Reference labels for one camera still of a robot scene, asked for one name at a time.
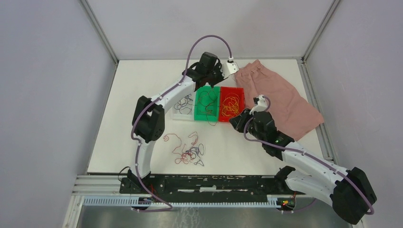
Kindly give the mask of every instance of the pink cloth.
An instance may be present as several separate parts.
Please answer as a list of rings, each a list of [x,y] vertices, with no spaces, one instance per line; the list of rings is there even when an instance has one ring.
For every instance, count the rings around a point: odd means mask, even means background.
[[[259,60],[240,69],[235,74],[235,81],[244,90],[247,108],[255,106],[253,98],[260,94],[270,98],[269,112],[277,129],[295,140],[324,122],[322,114],[302,98],[293,85],[265,68]]]

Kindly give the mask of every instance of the white tabletop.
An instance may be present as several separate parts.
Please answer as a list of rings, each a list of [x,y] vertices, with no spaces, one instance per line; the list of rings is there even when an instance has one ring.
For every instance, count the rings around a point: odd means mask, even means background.
[[[236,60],[244,67],[251,59]],[[95,147],[90,159],[89,173],[117,173],[134,163],[136,142],[130,138],[132,119],[137,99],[151,97],[170,86],[181,76],[185,60],[124,60],[119,62]],[[267,59],[261,63],[279,73],[307,98],[301,74],[294,59]],[[217,86],[236,87],[232,78]],[[205,121],[173,120],[165,116],[165,131],[175,133],[182,143],[189,145],[188,136],[198,132],[199,141],[205,146],[202,156],[204,166],[193,163],[176,164],[178,154],[172,150],[179,141],[171,135],[169,141],[162,137],[156,142],[151,172],[162,174],[223,174],[223,175],[275,175],[286,164],[265,153],[258,142],[248,142],[243,134],[233,130],[229,123],[218,122],[211,126]],[[323,157],[316,131],[311,131],[299,142],[312,153]]]

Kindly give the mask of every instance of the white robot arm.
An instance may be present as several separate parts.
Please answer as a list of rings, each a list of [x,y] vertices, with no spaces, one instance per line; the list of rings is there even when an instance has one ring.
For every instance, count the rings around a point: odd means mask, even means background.
[[[138,167],[140,178],[145,177],[151,171],[151,155],[155,141],[161,137],[164,131],[164,115],[186,95],[206,83],[211,86],[216,85],[238,70],[238,65],[232,57],[221,63],[217,56],[205,52],[199,62],[191,65],[183,80],[177,80],[172,86],[151,98],[145,96],[139,98],[132,122],[134,125],[137,121],[137,126],[133,129],[132,138],[136,139],[139,144],[138,159],[134,165]],[[140,115],[151,101],[156,102],[148,108],[148,113]]]
[[[284,181],[289,189],[332,206],[351,224],[357,224],[364,214],[373,214],[372,205],[377,198],[362,170],[354,167],[350,171],[309,153],[301,144],[277,130],[270,112],[267,112],[269,98],[260,95],[254,98],[254,102],[255,107],[245,109],[230,119],[230,123],[236,131],[244,134],[246,140],[262,143],[267,154],[290,165],[281,169],[276,178]],[[256,139],[249,139],[247,133]]]

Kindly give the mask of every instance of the purple cable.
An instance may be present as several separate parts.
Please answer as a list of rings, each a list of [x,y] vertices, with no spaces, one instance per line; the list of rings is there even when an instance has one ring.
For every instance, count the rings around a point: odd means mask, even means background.
[[[292,214],[292,213],[295,213],[295,212],[301,212],[301,211],[304,211],[304,210],[306,210],[306,209],[312,207],[315,203],[316,203],[316,198],[314,198],[314,200],[313,200],[310,204],[306,205],[306,206],[303,207],[303,208],[300,208],[300,209],[297,209],[297,210],[292,210],[292,211],[286,211],[286,210],[284,210],[284,211],[282,211],[282,212],[283,212],[284,214]]]
[[[194,47],[195,47],[202,39],[209,38],[209,37],[214,37],[214,38],[218,38],[218,39],[222,40],[222,41],[225,43],[225,45],[227,46],[228,51],[230,52],[230,58],[232,57],[231,48],[230,48],[229,44],[228,44],[223,38],[221,38],[221,37],[219,37],[219,36],[216,36],[216,35],[206,35],[206,36],[201,37],[200,39],[198,39],[198,40],[193,44],[192,48],[191,48],[190,51],[189,51],[188,58],[186,59],[185,71],[184,71],[184,73],[183,73],[182,78],[179,80],[179,82],[178,82],[177,84],[175,84],[174,86],[172,86],[171,88],[169,88],[167,91],[165,91],[165,92],[164,92],[161,96],[159,96],[157,99],[153,100],[149,105],[147,105],[147,106],[140,112],[140,114],[138,115],[138,117],[136,118],[136,120],[135,120],[135,122],[134,122],[134,124],[133,124],[133,128],[132,128],[130,137],[131,137],[133,140],[138,141],[138,143],[139,143],[139,145],[137,146],[136,157],[135,157],[135,161],[134,161],[135,164],[136,164],[135,170],[136,170],[137,178],[138,178],[138,180],[139,180],[141,186],[142,186],[152,197],[156,198],[156,199],[159,200],[160,202],[162,202],[162,203],[166,204],[167,206],[169,206],[169,208],[164,208],[164,209],[138,210],[139,212],[169,211],[169,210],[172,210],[173,207],[172,207],[171,204],[169,204],[168,202],[164,201],[163,199],[159,198],[159,197],[156,196],[154,193],[152,193],[152,192],[144,185],[143,181],[142,181],[141,178],[140,178],[140,172],[139,172],[139,170],[138,170],[138,155],[139,155],[139,151],[140,151],[140,143],[141,143],[141,140],[140,140],[139,138],[136,138],[136,137],[134,136],[134,131],[135,131],[135,129],[136,129],[136,126],[137,126],[137,124],[138,124],[140,118],[144,115],[145,112],[147,112],[147,110],[148,110],[152,105],[154,105],[156,102],[160,101],[162,97],[164,97],[164,96],[167,95],[169,92],[171,92],[173,89],[175,89],[176,87],[178,87],[178,86],[179,86],[179,83],[182,83],[182,82],[185,80],[185,77],[186,77],[186,74],[187,74],[187,71],[188,71],[188,67],[189,67],[190,57],[191,57],[191,54],[192,54],[192,51],[193,51]]]
[[[267,111],[270,108],[270,104],[271,101],[267,96],[264,96],[264,98],[266,98],[269,101],[269,105],[267,107],[267,109],[265,111]],[[259,140],[259,139],[249,139],[248,137],[246,137],[246,130],[249,126],[249,123],[252,121],[253,117],[250,118],[247,122],[246,125],[243,129],[243,137],[251,142],[259,142],[259,143],[263,143],[265,145],[277,148],[277,149],[281,149],[281,150],[288,150],[288,151],[294,151],[294,152],[298,152],[300,154],[304,154],[305,156],[317,161],[318,163],[324,165],[326,168],[330,169],[331,171],[335,172],[336,174],[338,174],[339,176],[341,176],[342,178],[344,178],[349,184],[351,184],[351,186],[358,192],[358,194],[363,198],[363,200],[365,201],[365,203],[367,204],[368,208],[370,209],[370,212],[366,212],[365,214],[367,215],[373,215],[374,214],[374,208],[372,207],[371,203],[369,202],[369,200],[365,197],[365,195],[363,194],[363,192],[357,187],[356,184],[354,184],[347,176],[345,176],[344,174],[342,174],[341,172],[337,171],[335,168],[333,168],[331,165],[328,165],[326,162],[322,161],[321,159],[309,154],[309,153],[304,153],[301,150],[298,149],[294,149],[294,148],[287,148],[287,147],[282,147],[282,146],[278,146],[269,142],[265,142],[263,140]]]

